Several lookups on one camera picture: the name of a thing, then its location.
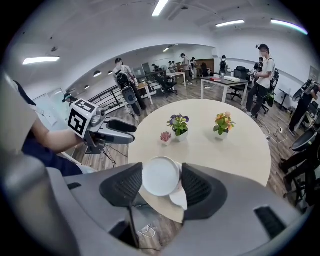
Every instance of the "white t-shirt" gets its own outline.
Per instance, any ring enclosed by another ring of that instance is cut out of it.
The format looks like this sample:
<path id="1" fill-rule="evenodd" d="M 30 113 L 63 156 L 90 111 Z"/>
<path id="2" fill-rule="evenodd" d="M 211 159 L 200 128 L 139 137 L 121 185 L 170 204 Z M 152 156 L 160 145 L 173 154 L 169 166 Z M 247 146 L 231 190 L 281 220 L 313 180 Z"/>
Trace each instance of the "white t-shirt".
<path id="1" fill-rule="evenodd" d="M 269 89 L 270 88 L 270 82 L 275 76 L 275 61 L 272 58 L 266 59 L 263 62 L 262 67 L 262 74 L 266 74 L 268 72 L 271 72 L 271 75 L 267 78 L 259 77 L 258 81 L 256 81 L 259 85 L 263 86 L 264 88 Z"/>
<path id="2" fill-rule="evenodd" d="M 116 82 L 116 84 L 119 86 L 119 88 L 121 89 L 121 86 L 118 84 L 118 80 L 117 80 L 117 75 L 116 73 L 119 72 L 119 71 L 122 71 L 124 73 L 127 73 L 128 74 L 128 77 L 129 79 L 132 81 L 131 79 L 131 76 L 129 75 L 130 73 L 132 73 L 131 69 L 129 66 L 126 66 L 126 65 L 117 65 L 114 70 L 113 70 L 113 78 L 114 78 L 114 81 Z"/>
<path id="3" fill-rule="evenodd" d="M 184 66 L 183 66 L 184 71 L 189 71 L 190 70 L 190 67 L 189 67 L 190 59 L 187 56 L 185 56 L 185 58 L 183 59 L 183 64 L 184 64 Z"/>

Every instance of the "black bag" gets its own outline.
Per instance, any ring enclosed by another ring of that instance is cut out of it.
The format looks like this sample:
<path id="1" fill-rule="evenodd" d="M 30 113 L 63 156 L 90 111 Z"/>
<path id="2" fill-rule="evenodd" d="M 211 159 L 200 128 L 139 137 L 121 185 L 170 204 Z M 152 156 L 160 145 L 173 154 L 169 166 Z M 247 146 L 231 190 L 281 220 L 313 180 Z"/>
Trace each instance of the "black bag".
<path id="1" fill-rule="evenodd" d="M 115 75 L 116 75 L 116 80 L 117 80 L 118 84 L 121 86 L 122 90 L 126 86 L 130 86 L 130 84 L 131 84 L 130 78 L 122 70 L 119 70 Z"/>
<path id="2" fill-rule="evenodd" d="M 226 62 L 222 60 L 220 62 L 220 70 L 225 70 L 225 69 L 226 69 Z"/>

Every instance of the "human arm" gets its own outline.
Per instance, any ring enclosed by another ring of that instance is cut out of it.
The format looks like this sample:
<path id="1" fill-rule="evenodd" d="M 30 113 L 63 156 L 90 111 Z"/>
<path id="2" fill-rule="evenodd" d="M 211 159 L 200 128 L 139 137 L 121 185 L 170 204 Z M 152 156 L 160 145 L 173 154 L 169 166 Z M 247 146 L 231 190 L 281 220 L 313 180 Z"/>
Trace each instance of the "human arm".
<path id="1" fill-rule="evenodd" d="M 318 96 L 314 90 L 311 90 L 310 94 L 316 101 L 318 100 Z"/>
<path id="2" fill-rule="evenodd" d="M 31 131 L 38 143 L 53 150 L 56 154 L 83 142 L 72 130 L 49 131 L 39 118 L 35 120 Z"/>

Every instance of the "white table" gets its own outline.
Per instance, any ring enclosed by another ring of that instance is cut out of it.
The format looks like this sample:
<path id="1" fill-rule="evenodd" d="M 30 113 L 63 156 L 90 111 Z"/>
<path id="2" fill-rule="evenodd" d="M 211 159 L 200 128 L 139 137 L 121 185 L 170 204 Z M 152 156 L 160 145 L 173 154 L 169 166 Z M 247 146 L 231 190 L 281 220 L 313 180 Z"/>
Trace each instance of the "white table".
<path id="1" fill-rule="evenodd" d="M 167 73 L 166 76 L 169 77 L 169 78 L 173 78 L 173 77 L 177 77 L 177 76 L 183 76 L 184 87 L 187 87 L 185 72 Z"/>
<path id="2" fill-rule="evenodd" d="M 213 129 L 217 114 L 229 111 L 236 123 L 225 140 L 217 140 Z M 189 133 L 185 141 L 160 143 L 160 134 L 170 131 L 171 115 L 188 116 Z M 271 156 L 269 144 L 259 126 L 241 110 L 209 99 L 182 100 L 163 106 L 147 116 L 129 145 L 128 163 L 147 163 L 157 156 L 166 156 L 179 163 L 195 164 L 252 179 L 267 185 Z M 158 197 L 140 189 L 144 200 L 167 218 L 182 222 L 184 211 L 169 197 Z"/>
<path id="3" fill-rule="evenodd" d="M 220 81 L 212 81 L 210 80 L 210 77 L 203 77 L 201 78 L 201 99 L 204 98 L 204 82 L 215 85 L 215 86 L 223 87 L 223 95 L 222 95 L 223 103 L 226 102 L 227 92 L 229 87 L 245 85 L 244 92 L 242 95 L 241 105 L 245 103 L 249 81 L 241 79 L 240 82 L 233 82 L 233 81 L 225 80 L 223 78 L 221 78 Z"/>
<path id="4" fill-rule="evenodd" d="M 152 98 L 151 98 L 151 94 L 150 94 L 150 91 L 149 91 L 148 83 L 147 82 L 141 82 L 141 83 L 138 84 L 138 87 L 139 87 L 139 89 L 145 88 L 146 95 L 148 96 L 151 105 L 153 105 L 154 102 L 152 101 Z"/>

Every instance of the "door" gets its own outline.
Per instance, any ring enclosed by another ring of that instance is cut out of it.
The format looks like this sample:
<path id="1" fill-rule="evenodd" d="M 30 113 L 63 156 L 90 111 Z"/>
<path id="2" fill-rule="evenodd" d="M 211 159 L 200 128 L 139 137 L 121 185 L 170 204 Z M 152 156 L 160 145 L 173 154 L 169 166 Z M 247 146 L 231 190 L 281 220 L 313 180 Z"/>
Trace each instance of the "door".
<path id="1" fill-rule="evenodd" d="M 142 68 L 145 74 L 151 73 L 149 63 L 142 64 Z"/>

